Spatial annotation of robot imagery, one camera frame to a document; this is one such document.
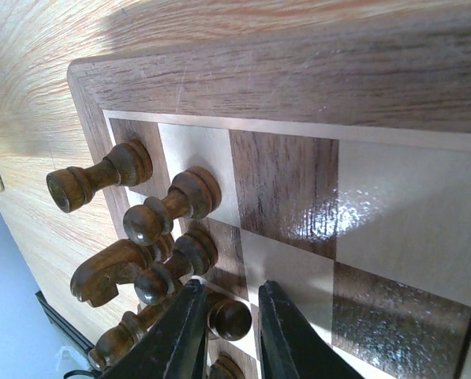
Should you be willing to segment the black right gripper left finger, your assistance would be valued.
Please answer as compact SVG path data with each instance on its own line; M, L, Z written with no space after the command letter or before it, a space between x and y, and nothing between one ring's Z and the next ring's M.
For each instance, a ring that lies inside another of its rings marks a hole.
M205 378L207 292L190 280L151 331L103 378Z

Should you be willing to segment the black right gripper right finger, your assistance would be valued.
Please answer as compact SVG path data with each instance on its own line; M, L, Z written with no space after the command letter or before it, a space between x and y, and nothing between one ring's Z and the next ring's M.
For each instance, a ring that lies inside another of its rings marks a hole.
M282 287L259 287L260 366L264 378L360 378L325 343Z

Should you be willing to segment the dark pawn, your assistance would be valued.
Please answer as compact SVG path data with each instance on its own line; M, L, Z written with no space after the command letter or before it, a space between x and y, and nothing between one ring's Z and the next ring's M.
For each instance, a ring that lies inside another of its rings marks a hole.
M147 197L142 205L129 208L123 216L124 231L132 242L149 246L169 234L176 219L203 219L221 201L219 183L211 172L192 166L175 175L163 199Z
M207 327L215 339L238 341L252 326L252 314L242 302L229 298L208 302Z
M175 241L169 259L153 263L136 277L137 297L147 305L158 305L178 290L180 278L202 276L216 265L218 259L218 249L211 235L190 227Z
M220 355L210 366L209 379L245 379L237 363L227 355Z

